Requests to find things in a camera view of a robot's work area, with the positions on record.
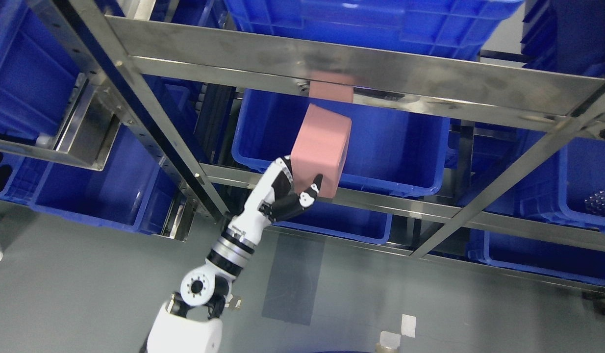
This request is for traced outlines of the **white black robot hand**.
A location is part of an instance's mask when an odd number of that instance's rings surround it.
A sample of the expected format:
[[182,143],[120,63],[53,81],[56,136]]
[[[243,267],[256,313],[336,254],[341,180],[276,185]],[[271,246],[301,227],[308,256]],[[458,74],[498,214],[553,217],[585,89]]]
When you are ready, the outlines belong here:
[[320,195],[323,179],[322,174],[317,174],[307,188],[296,192],[291,157],[275,159],[249,194],[242,213],[228,223],[224,237],[237,246],[254,248],[265,228],[311,208]]

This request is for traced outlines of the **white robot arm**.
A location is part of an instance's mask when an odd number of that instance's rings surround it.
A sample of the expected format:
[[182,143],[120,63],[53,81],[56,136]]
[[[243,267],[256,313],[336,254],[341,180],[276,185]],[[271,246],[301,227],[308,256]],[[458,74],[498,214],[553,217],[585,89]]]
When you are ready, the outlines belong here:
[[155,316],[142,353],[217,353],[223,336],[221,315],[234,299],[239,277],[261,232],[225,230],[211,247],[205,263],[184,275]]

